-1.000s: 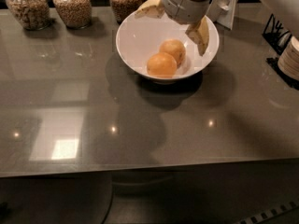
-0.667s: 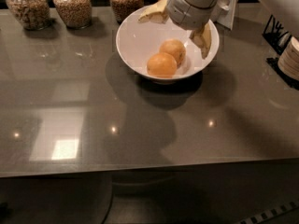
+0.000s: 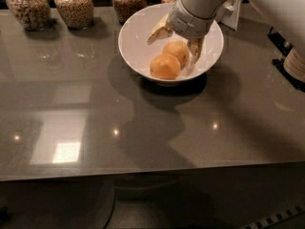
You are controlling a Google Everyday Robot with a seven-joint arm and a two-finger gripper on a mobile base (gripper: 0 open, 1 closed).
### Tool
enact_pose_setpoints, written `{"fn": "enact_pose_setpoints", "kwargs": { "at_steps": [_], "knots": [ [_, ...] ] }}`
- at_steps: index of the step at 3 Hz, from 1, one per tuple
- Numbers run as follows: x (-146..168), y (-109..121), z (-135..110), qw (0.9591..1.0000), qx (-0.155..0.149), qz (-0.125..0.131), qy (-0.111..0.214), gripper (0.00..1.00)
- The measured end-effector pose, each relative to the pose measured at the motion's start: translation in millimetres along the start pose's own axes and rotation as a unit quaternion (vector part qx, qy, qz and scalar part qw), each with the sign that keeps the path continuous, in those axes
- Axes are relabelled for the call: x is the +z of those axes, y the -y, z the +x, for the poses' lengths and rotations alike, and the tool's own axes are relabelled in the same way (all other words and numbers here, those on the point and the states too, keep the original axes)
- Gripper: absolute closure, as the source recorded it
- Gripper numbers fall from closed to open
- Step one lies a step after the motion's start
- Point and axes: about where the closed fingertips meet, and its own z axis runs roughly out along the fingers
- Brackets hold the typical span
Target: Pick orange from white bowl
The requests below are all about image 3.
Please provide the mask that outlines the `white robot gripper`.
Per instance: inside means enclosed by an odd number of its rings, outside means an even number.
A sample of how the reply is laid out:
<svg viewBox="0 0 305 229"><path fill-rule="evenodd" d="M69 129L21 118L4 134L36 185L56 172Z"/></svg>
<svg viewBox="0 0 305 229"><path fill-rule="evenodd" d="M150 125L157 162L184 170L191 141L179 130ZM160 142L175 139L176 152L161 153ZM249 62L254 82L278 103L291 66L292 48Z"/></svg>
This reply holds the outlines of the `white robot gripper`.
<svg viewBox="0 0 305 229"><path fill-rule="evenodd" d="M147 43L166 39L176 34L189 39L188 48L194 65L200 58L204 36L209 32L215 17L214 0L177 0L169 15L164 15L153 27Z"/></svg>

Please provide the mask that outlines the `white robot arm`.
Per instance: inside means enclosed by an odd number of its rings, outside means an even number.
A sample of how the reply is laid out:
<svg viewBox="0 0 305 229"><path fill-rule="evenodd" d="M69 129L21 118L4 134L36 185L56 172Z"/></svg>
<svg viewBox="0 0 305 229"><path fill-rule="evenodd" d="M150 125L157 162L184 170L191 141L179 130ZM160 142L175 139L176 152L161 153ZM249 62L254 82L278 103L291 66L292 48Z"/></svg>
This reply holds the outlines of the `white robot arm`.
<svg viewBox="0 0 305 229"><path fill-rule="evenodd" d="M177 0L169 14L152 29L151 44L176 33L187 39L193 59L201 54L203 39L219 8L228 0ZM268 22L290 42L296 52L305 54L305 0L249 0Z"/></svg>

